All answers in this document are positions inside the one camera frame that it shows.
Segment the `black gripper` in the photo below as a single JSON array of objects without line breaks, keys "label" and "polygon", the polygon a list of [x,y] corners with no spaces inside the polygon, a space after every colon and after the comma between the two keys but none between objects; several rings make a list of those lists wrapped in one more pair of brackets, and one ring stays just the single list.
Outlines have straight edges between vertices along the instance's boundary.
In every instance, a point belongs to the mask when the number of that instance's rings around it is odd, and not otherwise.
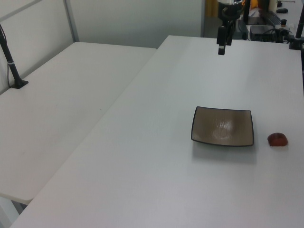
[{"label": "black gripper", "polygon": [[217,34],[218,54],[224,55],[226,45],[230,46],[232,42],[232,22],[237,20],[241,14],[241,4],[222,5],[221,19],[227,28],[220,26]]}]

